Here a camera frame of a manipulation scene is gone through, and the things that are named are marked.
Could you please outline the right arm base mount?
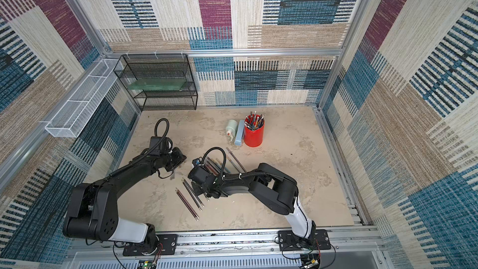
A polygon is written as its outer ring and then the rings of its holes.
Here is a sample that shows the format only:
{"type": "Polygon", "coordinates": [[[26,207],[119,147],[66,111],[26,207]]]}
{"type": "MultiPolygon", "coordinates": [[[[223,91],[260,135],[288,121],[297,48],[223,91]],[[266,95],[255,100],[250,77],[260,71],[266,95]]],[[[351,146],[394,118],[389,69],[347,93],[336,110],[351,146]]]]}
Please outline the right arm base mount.
{"type": "Polygon", "coordinates": [[[325,229],[313,229],[308,238],[299,237],[292,230],[280,230],[275,238],[275,243],[280,246],[282,252],[299,249],[307,251],[332,249],[329,235],[325,229]]]}

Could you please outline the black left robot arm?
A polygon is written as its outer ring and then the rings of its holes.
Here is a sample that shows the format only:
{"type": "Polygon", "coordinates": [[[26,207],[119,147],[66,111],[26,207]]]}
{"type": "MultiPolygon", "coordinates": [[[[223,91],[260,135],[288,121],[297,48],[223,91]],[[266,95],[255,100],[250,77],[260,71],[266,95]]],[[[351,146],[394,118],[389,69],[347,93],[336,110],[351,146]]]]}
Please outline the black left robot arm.
{"type": "Polygon", "coordinates": [[[73,188],[63,223],[63,235],[72,239],[134,244],[156,241],[153,226],[121,219],[118,199],[137,183],[165,169],[173,172],[186,156],[167,137],[169,121],[157,121],[149,148],[107,177],[73,188]]]}

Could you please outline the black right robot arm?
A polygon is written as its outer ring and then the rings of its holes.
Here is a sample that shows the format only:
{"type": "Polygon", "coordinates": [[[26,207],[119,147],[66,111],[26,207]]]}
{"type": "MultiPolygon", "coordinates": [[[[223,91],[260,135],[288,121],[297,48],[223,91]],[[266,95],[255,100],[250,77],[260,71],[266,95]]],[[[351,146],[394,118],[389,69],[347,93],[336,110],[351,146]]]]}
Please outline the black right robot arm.
{"type": "Polygon", "coordinates": [[[269,210],[285,216],[299,242],[312,243],[316,225],[302,208],[295,179],[266,163],[260,163],[252,171],[236,174],[226,173],[225,164],[222,164],[217,174],[210,173],[205,161],[213,151],[221,152],[223,161],[227,161],[220,147],[210,148],[203,157],[193,160],[188,179],[195,194],[215,199],[251,194],[269,210]]]}

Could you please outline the navy striped pencil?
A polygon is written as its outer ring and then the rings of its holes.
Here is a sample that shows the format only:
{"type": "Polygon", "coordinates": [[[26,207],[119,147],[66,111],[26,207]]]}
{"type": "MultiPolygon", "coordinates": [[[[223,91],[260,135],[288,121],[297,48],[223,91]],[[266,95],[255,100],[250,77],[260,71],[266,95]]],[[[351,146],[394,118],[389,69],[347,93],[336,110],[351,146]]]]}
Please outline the navy striped pencil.
{"type": "Polygon", "coordinates": [[[194,199],[197,207],[199,209],[201,209],[201,207],[204,207],[204,203],[199,199],[198,195],[194,192],[192,186],[185,179],[183,179],[183,184],[185,185],[191,197],[194,199]]]}

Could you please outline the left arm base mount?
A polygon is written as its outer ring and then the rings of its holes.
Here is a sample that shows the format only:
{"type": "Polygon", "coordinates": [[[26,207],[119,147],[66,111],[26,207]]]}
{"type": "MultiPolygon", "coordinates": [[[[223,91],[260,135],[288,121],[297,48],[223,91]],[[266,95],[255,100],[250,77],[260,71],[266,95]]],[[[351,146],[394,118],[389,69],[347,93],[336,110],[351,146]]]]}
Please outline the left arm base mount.
{"type": "Polygon", "coordinates": [[[156,255],[174,255],[178,234],[159,234],[155,238],[147,237],[142,243],[126,243],[124,257],[143,257],[156,255]]]}

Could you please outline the black white striped pencil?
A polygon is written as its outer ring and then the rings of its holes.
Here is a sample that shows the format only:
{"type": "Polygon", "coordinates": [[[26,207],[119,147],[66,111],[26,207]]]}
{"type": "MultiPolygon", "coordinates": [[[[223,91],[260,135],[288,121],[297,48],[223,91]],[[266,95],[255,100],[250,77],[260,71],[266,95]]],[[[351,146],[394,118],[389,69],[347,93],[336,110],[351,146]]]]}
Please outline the black white striped pencil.
{"type": "Polygon", "coordinates": [[[189,185],[189,183],[183,179],[182,180],[182,183],[183,185],[185,186],[186,190],[188,191],[188,193],[190,194],[191,198],[193,199],[195,205],[197,206],[197,208],[199,210],[202,210],[202,207],[204,206],[203,203],[200,201],[200,199],[194,194],[194,191],[192,189],[192,187],[189,185]]]}

